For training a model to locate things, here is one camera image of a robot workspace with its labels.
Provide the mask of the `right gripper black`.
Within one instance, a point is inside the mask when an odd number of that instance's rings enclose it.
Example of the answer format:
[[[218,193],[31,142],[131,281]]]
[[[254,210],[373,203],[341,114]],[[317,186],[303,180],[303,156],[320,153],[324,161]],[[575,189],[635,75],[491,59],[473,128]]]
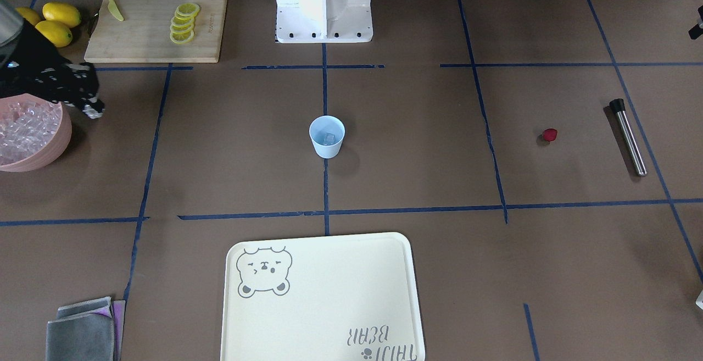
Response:
[[[14,42],[2,46],[2,98],[31,94],[50,103],[77,106],[91,120],[102,118],[105,103],[90,62],[72,63],[55,48],[43,58],[30,58],[41,44]]]

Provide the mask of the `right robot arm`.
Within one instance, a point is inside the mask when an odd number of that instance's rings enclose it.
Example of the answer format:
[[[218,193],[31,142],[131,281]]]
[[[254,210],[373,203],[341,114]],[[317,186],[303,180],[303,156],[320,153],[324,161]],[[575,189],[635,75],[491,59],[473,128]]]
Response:
[[[96,69],[72,63],[16,10],[16,0],[2,0],[2,98],[28,93],[50,103],[75,107],[88,118],[103,116]]]

